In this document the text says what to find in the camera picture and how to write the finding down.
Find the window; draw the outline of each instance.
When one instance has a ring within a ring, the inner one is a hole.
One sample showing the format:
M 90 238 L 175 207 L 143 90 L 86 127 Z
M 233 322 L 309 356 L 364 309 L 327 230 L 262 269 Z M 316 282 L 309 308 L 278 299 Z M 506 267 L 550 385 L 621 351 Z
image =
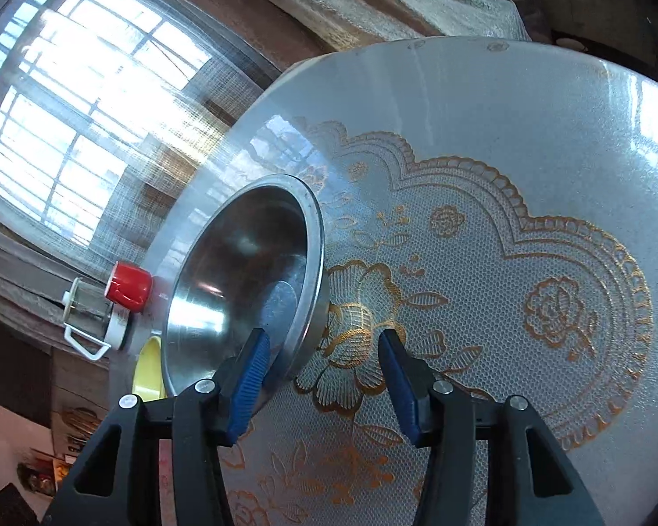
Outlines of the window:
M 210 39 L 161 0 L 13 0 L 0 21 L 0 199 L 91 248 L 151 143 L 197 166 L 211 149 L 202 144 L 233 123 L 219 101 L 204 110 L 185 99 L 219 61 Z M 251 89 L 243 112 L 263 88 L 223 56 L 221 65 Z

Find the bowl rim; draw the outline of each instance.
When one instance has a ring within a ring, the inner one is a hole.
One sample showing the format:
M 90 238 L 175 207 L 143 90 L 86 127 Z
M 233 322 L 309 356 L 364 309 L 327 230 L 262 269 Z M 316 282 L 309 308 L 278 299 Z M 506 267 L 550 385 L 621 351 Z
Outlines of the bowl rim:
M 195 236 L 195 240 L 190 244 L 185 259 L 178 270 L 175 281 L 172 285 L 171 298 L 166 305 L 165 316 L 163 317 L 163 329 L 161 331 L 161 372 L 163 375 L 163 385 L 165 386 L 165 391 L 169 397 L 178 395 L 183 391 L 183 389 L 177 389 L 171 381 L 168 370 L 168 353 L 166 352 L 168 348 L 166 346 L 168 316 L 173 301 L 173 295 L 175 295 L 180 282 L 180 277 L 185 271 L 186 265 L 188 264 L 198 241 L 212 225 L 212 222 L 217 219 L 226 208 L 244 195 L 259 188 L 266 187 L 279 188 L 286 191 L 300 206 L 305 225 L 305 234 L 307 237 L 307 264 L 305 267 L 304 279 L 302 281 L 302 291 L 300 291 L 300 295 L 297 299 L 295 316 L 293 317 L 288 334 L 278 352 L 278 355 L 268 367 L 263 385 L 261 386 L 261 397 L 260 402 L 257 404 L 257 409 L 258 405 L 263 405 L 267 402 L 283 382 L 286 381 L 288 373 L 293 367 L 293 360 L 302 347 L 302 343 L 307 335 L 307 330 L 309 329 L 310 321 L 314 314 L 314 309 L 316 308 L 317 301 L 320 297 L 324 272 L 324 222 L 319 202 L 317 201 L 314 192 L 312 192 L 307 184 L 301 179 L 289 174 L 269 174 L 247 184 L 219 206 L 214 214 L 205 222 L 205 225 L 202 226 L 200 232 Z

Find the blue gripper pad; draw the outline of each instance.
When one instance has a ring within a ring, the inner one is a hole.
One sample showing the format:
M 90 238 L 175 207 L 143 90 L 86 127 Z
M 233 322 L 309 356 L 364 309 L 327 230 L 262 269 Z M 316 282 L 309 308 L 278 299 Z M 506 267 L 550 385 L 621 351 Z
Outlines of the blue gripper pad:
M 239 435 L 244 434 L 248 428 L 253 407 L 268 370 L 270 356 L 271 341 L 268 334 L 260 328 L 254 329 L 233 370 L 236 386 L 229 397 L 229 417 L 225 431 L 230 445 L 236 443 Z
M 390 342 L 388 332 L 393 332 L 394 339 L 397 339 L 401 349 L 395 350 Z M 398 361 L 398 355 L 404 355 L 401 361 L 412 360 L 407 355 L 402 343 L 400 343 L 397 333 L 392 330 L 384 330 L 378 338 L 378 360 L 380 368 L 383 370 L 387 391 L 390 394 L 392 407 L 397 415 L 397 421 L 400 423 L 400 430 L 412 444 L 417 444 L 422 436 L 419 430 L 417 418 L 417 399 L 412 392 L 412 386 L 409 383 L 407 374 L 405 374 L 402 364 Z

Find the sheer curtain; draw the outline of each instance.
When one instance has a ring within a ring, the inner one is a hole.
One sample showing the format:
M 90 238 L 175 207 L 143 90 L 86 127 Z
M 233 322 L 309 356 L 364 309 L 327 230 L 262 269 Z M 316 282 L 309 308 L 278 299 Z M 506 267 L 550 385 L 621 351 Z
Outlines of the sheer curtain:
M 180 0 L 12 0 L 0 16 L 0 222 L 105 280 L 279 75 Z

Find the wall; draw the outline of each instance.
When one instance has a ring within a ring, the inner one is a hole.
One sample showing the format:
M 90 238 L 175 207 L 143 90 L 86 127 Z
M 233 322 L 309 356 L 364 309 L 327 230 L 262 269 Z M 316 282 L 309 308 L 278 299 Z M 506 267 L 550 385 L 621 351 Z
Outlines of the wall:
M 26 492 L 19 484 L 16 471 L 20 454 L 29 448 L 52 454 L 51 431 L 0 406 L 0 489 L 14 483 L 41 519 L 51 499 Z

